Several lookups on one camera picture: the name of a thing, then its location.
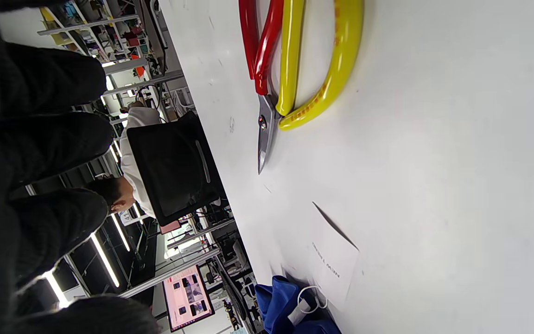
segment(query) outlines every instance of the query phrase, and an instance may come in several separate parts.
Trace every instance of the black hair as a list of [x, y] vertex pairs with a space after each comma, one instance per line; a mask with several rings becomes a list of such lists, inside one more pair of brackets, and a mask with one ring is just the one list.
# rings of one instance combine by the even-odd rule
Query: black hair
[[86, 184], [85, 188], [104, 197], [108, 205], [108, 212], [111, 212], [112, 205], [121, 198], [120, 186], [121, 184], [118, 178], [104, 178], [93, 180]]

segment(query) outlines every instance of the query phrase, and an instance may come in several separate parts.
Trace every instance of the yellow scissors handle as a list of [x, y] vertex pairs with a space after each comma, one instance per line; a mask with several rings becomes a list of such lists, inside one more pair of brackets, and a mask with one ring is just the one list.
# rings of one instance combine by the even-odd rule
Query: yellow scissors handle
[[314, 97], [290, 113], [297, 88], [303, 12], [304, 0], [284, 2], [280, 99], [276, 106], [285, 116], [280, 120], [284, 131], [313, 120], [331, 106], [350, 77], [362, 40], [363, 0], [335, 0], [335, 46], [327, 78]]

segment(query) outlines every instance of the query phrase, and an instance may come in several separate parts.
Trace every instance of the monitor screen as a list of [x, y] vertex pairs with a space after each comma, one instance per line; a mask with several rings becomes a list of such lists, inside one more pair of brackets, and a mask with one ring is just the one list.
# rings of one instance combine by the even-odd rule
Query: monitor screen
[[187, 268], [163, 281], [162, 285], [171, 332], [214, 314], [199, 267]]

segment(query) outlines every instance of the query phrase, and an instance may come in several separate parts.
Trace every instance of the black chair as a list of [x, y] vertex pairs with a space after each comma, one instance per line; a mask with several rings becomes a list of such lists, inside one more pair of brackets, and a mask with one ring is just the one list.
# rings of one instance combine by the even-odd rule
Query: black chair
[[225, 197], [199, 118], [127, 129], [129, 144], [161, 226]]

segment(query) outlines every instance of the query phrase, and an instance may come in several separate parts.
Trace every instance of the white table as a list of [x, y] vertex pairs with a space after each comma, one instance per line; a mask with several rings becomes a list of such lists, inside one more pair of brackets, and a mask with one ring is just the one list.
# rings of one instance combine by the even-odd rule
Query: white table
[[[344, 93], [260, 176], [238, 2], [160, 3], [260, 283], [305, 274], [315, 201], [360, 249], [344, 333], [534, 333], [534, 1], [368, 0]], [[308, 1], [299, 102], [332, 9]]]

